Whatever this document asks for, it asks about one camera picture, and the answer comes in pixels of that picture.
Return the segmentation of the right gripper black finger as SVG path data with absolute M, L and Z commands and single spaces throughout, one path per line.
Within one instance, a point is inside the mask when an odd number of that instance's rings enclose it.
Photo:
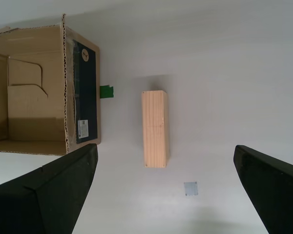
M 88 144 L 0 185 L 0 234 L 73 232 L 98 163 Z
M 233 162 L 268 233 L 293 234 L 293 165 L 244 145 Z

